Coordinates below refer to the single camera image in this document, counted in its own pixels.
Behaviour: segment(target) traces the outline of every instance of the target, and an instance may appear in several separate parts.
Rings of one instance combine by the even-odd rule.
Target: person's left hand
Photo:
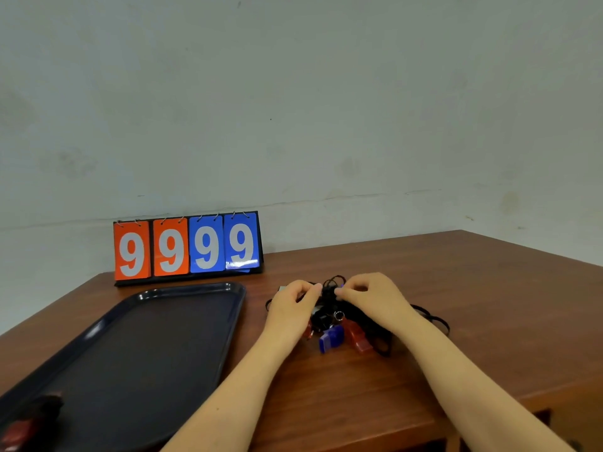
[[[306,330],[310,314],[323,291],[321,284],[293,281],[270,302],[263,337],[289,355]],[[297,299],[306,294],[297,303]]]

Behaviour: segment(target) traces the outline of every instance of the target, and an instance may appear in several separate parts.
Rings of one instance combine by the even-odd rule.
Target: table
[[[465,231],[267,254],[264,273],[230,278],[248,293],[224,374],[259,336],[279,286],[371,271],[446,319],[451,340],[533,412],[603,389],[603,267]],[[0,336],[0,394],[141,289],[102,273]],[[385,451],[454,434],[401,343],[383,358],[347,345],[322,355],[300,341],[252,449]]]

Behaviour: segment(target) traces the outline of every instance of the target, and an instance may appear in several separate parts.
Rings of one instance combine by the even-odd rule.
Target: person's right arm
[[[335,294],[408,347],[448,418],[474,452],[572,450],[420,316],[385,275],[354,276]]]

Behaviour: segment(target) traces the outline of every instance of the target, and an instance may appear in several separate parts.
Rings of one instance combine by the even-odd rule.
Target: person
[[[268,387],[305,331],[321,288],[294,281],[274,296],[256,343],[162,452],[249,448]],[[472,451],[572,450],[423,319],[384,274],[354,276],[335,294],[406,345]]]

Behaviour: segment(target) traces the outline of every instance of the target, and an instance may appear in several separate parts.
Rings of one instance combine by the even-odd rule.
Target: person's right hand
[[[389,331],[403,326],[416,312],[402,292],[385,274],[369,273],[351,277],[335,295],[357,306],[367,316]]]

